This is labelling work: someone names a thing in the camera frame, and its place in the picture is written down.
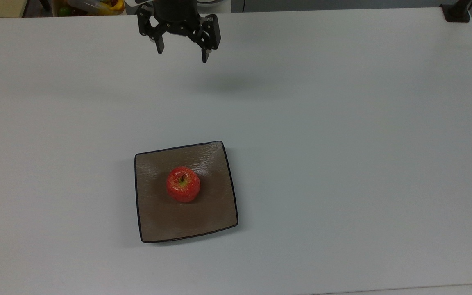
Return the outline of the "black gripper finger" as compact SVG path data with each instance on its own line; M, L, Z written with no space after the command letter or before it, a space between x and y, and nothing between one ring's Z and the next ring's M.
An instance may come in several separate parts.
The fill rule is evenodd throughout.
M166 23L151 24L151 18L155 16L155 9L152 5L140 5L136 10L139 33L148 37L156 45L156 50L162 54L165 48L163 34L166 32Z
M218 16L215 14L204 17L197 15L188 26L187 37L201 48L202 62L206 63L210 53L218 49L221 42Z

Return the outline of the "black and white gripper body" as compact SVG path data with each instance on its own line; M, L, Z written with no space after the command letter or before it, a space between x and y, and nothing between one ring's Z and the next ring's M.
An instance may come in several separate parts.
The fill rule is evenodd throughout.
M154 0L154 17L165 32L190 36L200 28L196 0Z

